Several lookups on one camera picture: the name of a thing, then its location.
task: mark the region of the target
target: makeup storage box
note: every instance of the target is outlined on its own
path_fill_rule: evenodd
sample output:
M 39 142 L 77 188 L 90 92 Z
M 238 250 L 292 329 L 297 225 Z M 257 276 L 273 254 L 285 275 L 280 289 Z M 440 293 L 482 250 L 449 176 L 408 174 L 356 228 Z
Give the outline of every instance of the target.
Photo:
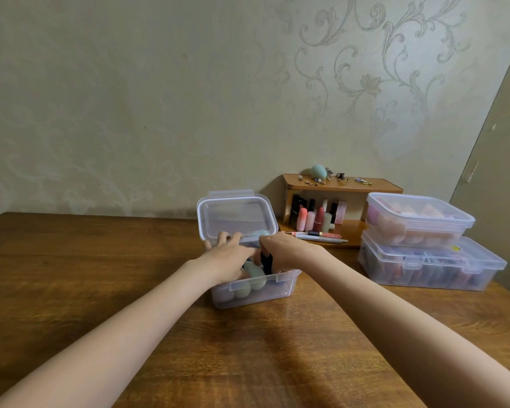
M 240 244 L 259 247 L 259 236 L 274 234 L 278 222 L 270 201 L 252 190 L 210 192 L 196 206 L 200 239 L 217 244 L 219 232 L 241 232 Z M 218 309 L 284 298 L 293 293 L 299 270 L 223 283 L 211 288 L 211 300 Z
M 451 247 L 475 221 L 434 197 L 373 192 L 367 201 L 367 225 L 388 245 Z
M 506 261 L 474 240 L 461 237 L 452 248 L 386 245 L 374 230 L 364 231 L 359 262 L 383 285 L 484 290 Z

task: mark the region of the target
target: stacked plastic containers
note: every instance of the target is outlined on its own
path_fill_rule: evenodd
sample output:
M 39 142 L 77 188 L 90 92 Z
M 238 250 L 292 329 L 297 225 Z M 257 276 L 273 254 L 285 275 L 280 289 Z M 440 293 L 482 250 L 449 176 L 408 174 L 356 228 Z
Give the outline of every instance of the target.
M 359 262 L 380 284 L 484 290 L 506 261 L 463 232 L 475 219 L 433 197 L 370 193 Z
M 252 190 L 210 192 L 198 201 L 196 211 L 200 239 L 212 246 L 219 232 L 241 232 L 241 245 L 259 247 L 260 235 L 279 229 L 270 201 Z M 283 298 L 293 293 L 299 274 L 290 270 L 217 285 L 211 289 L 211 300 L 216 308 L 227 309 Z

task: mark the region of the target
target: damask pattern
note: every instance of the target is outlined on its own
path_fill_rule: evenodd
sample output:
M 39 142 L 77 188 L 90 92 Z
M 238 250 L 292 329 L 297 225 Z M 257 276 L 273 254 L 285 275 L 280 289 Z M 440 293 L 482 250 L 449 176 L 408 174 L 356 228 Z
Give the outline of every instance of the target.
M 510 0 L 0 0 L 0 213 L 193 217 L 315 163 L 449 199 Z

